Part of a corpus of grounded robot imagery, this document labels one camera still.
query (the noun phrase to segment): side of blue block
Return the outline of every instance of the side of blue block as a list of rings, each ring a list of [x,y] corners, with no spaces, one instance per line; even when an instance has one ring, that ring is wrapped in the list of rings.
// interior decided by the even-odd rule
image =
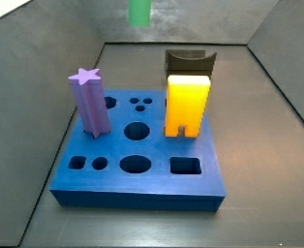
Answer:
[[[210,128],[163,136],[164,92],[108,90],[111,132],[96,139],[76,119],[50,191],[60,205],[215,211],[226,196]]]

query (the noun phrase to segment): green object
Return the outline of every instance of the green object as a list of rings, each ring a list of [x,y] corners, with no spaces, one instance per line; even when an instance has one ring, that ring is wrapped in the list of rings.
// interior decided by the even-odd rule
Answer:
[[[128,0],[128,24],[131,26],[150,26],[151,0]]]

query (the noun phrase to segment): large circular hole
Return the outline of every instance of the large circular hole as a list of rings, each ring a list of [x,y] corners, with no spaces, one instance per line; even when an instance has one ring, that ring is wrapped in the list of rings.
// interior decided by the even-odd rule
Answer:
[[[142,105],[135,106],[135,111],[140,112],[143,111],[146,108]]]
[[[151,104],[151,98],[146,98],[146,99],[143,100],[143,103],[147,104],[147,105]]]
[[[151,161],[138,155],[127,156],[119,161],[119,167],[127,173],[143,173],[151,167]]]
[[[138,98],[135,98],[135,97],[134,98],[130,98],[130,103],[131,104],[136,104],[138,102],[139,102]]]
[[[115,99],[112,97],[104,97],[106,108],[111,109],[115,106]]]
[[[143,122],[130,123],[123,130],[124,137],[130,140],[142,140],[150,133],[150,128]]]
[[[92,161],[94,170],[102,170],[107,166],[107,159],[104,157],[99,157]]]

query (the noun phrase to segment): gray wall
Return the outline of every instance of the gray wall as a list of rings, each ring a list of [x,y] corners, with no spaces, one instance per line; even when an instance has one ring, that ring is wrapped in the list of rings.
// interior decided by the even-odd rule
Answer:
[[[280,0],[247,47],[304,118],[304,0]]]
[[[66,77],[103,46],[82,3],[36,0],[0,19],[0,246],[19,244],[74,110]]]
[[[87,3],[106,42],[246,44],[278,0],[151,0],[147,28],[128,26],[127,0]]]

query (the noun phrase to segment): square hole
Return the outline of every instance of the square hole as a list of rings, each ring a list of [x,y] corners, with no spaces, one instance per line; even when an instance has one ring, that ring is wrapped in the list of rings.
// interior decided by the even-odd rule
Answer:
[[[172,174],[200,174],[198,158],[171,157],[168,162]]]

